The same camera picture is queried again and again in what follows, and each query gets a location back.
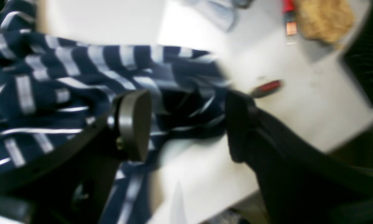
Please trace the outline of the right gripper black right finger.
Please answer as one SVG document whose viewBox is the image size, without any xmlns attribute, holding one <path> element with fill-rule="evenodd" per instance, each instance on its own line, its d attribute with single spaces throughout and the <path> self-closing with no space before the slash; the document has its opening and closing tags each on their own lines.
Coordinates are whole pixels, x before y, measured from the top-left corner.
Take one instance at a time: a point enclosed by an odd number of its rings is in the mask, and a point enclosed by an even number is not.
<svg viewBox="0 0 373 224">
<path fill-rule="evenodd" d="M 373 169 L 319 152 L 252 98 L 229 91 L 231 158 L 256 175 L 272 224 L 373 224 Z"/>
</svg>

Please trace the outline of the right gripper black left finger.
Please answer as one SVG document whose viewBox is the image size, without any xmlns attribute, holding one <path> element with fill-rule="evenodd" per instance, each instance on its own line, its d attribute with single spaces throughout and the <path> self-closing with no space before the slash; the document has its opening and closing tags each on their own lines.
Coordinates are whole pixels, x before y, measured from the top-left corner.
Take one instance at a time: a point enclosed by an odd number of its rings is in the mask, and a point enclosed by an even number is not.
<svg viewBox="0 0 373 224">
<path fill-rule="evenodd" d="M 118 95 L 98 118 L 54 152 L 0 175 L 0 216 L 24 224 L 97 224 L 118 167 L 147 158 L 148 90 Z"/>
</svg>

